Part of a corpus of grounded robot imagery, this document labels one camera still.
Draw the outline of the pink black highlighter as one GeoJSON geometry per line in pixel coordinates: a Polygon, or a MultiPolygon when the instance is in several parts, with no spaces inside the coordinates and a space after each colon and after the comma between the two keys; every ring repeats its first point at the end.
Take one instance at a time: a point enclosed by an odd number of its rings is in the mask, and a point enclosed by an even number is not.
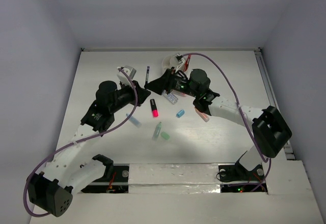
{"type": "Polygon", "coordinates": [[[151,106],[151,111],[152,111],[153,117],[157,118],[159,116],[159,114],[158,114],[156,102],[154,99],[150,99],[150,106],[151,106]]]}

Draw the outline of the dark blue pen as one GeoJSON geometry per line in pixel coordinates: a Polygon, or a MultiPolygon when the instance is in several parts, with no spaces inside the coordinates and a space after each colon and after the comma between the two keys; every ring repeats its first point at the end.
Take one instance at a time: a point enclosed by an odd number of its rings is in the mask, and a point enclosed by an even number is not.
{"type": "Polygon", "coordinates": [[[146,69],[146,77],[145,77],[145,85],[144,85],[144,88],[145,89],[146,89],[147,84],[148,84],[148,81],[149,81],[149,73],[150,73],[150,66],[147,66],[147,69],[146,69]]]}

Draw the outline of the red pen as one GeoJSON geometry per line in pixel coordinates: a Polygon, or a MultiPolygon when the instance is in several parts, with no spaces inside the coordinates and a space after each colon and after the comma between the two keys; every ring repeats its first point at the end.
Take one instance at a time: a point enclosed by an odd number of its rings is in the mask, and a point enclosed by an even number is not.
{"type": "Polygon", "coordinates": [[[184,69],[183,69],[184,72],[188,70],[190,60],[191,60],[191,55],[188,55],[186,62],[184,64],[184,69]]]}

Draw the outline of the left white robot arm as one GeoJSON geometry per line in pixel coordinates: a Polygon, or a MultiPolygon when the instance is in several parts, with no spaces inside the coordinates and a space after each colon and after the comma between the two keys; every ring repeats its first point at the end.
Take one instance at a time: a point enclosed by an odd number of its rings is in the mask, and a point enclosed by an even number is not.
{"type": "Polygon", "coordinates": [[[113,177],[114,162],[110,158],[86,152],[105,134],[126,123],[112,127],[114,114],[131,104],[141,106],[151,92],[141,88],[137,81],[120,84],[118,89],[113,81],[99,85],[95,100],[81,119],[77,135],[65,146],[57,149],[32,170],[23,190],[24,208],[30,216],[62,216],[71,204],[75,194],[91,182],[106,181],[113,177]]]}

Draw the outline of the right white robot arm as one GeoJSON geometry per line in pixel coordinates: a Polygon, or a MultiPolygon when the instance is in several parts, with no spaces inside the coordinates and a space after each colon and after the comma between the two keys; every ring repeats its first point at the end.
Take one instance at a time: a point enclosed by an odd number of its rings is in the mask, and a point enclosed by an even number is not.
{"type": "Polygon", "coordinates": [[[254,145],[234,167],[235,175],[246,179],[264,159],[278,155],[292,137],[292,131],[276,107],[261,109],[240,105],[213,92],[210,83],[202,69],[192,70],[189,76],[167,69],[160,78],[146,83],[145,88],[159,95],[177,91],[192,96],[195,108],[201,113],[229,120],[248,129],[254,145]]]}

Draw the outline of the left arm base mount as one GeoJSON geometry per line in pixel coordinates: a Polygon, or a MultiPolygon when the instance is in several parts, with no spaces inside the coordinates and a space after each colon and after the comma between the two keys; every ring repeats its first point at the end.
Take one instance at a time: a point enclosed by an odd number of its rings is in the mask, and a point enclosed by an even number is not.
{"type": "Polygon", "coordinates": [[[129,190],[129,165],[114,165],[110,177],[102,177],[90,183],[82,193],[128,193],[129,190]]]}

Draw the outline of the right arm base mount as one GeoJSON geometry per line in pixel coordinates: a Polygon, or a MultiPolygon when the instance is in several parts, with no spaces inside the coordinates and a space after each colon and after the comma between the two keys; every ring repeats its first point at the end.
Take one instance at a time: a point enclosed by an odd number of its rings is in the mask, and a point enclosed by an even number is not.
{"type": "Polygon", "coordinates": [[[234,164],[222,164],[215,177],[221,183],[221,193],[244,193],[259,185],[265,174],[261,164],[252,171],[240,170],[234,164]]]}

